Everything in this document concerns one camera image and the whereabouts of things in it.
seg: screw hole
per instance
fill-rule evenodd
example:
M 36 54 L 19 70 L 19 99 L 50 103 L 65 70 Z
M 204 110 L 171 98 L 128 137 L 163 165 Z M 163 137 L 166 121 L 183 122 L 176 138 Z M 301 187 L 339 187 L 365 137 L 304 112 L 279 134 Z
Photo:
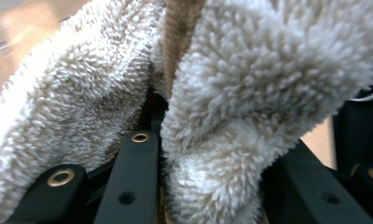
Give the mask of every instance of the screw hole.
M 321 194 L 321 199 L 323 199 L 326 203 L 340 204 L 340 200 L 333 193 L 324 192 L 323 194 Z
M 137 196 L 134 192 L 124 192 L 119 196 L 119 202 L 123 205 L 129 205 L 136 201 Z
M 136 143 L 143 143 L 149 139 L 149 135 L 147 133 L 137 133 L 135 134 L 131 140 Z

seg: fluffy white fabric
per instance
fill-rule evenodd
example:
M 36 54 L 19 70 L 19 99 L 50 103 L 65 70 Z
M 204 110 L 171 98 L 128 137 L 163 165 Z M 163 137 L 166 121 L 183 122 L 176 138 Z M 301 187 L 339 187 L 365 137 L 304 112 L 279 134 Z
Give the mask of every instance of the fluffy white fabric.
M 0 94 L 0 222 L 58 163 L 88 171 L 135 123 L 160 1 L 95 0 L 37 46 Z
M 155 93 L 161 95 L 164 99 L 168 100 L 166 94 L 166 81 L 164 78 L 164 59 L 163 59 L 163 38 L 164 38 L 164 20 L 166 16 L 166 8 L 160 15 L 157 29 L 152 34 L 152 49 L 151 49 L 151 62 L 154 72 L 150 79 L 150 84 L 154 88 Z
M 373 83 L 373 0 L 207 0 L 162 124 L 175 223 L 256 223 L 262 171 Z

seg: fleece blanket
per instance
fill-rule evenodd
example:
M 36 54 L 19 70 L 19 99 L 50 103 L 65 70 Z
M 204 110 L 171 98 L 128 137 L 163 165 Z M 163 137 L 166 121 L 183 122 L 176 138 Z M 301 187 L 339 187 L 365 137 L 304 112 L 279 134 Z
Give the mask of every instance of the fleece blanket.
M 93 0 L 0 93 L 0 222 L 50 166 L 108 161 L 149 83 L 169 222 L 257 223 L 262 171 L 373 83 L 373 0 Z

